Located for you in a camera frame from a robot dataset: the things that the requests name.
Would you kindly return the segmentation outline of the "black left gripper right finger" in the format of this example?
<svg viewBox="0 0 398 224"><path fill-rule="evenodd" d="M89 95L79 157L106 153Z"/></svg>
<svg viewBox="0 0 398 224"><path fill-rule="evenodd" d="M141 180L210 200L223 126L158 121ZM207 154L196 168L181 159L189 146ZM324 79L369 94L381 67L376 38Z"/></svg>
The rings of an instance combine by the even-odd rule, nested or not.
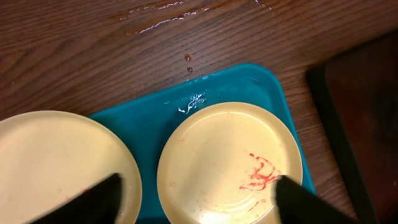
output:
<svg viewBox="0 0 398 224"><path fill-rule="evenodd" d="M294 224L357 224L301 185L283 175L276 183L275 200L281 223Z"/></svg>

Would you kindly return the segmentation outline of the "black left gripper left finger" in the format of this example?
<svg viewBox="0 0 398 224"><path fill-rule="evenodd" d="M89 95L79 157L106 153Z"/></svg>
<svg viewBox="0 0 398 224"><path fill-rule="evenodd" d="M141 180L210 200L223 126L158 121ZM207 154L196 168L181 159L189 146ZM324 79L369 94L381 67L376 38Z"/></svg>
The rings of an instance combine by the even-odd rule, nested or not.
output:
<svg viewBox="0 0 398 224"><path fill-rule="evenodd" d="M122 178L114 173L33 224L115 223L121 208Z"/></svg>

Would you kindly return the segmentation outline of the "yellow plate with sauce swirl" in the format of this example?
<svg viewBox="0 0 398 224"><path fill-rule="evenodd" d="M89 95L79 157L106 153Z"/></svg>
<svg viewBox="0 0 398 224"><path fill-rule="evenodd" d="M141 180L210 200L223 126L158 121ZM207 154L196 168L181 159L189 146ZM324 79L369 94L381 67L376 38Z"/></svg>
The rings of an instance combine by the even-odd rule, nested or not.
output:
<svg viewBox="0 0 398 224"><path fill-rule="evenodd" d="M113 173L122 178L116 223L135 223L142 183L131 152L112 131L63 111L1 121L1 223L28 223L86 193Z"/></svg>

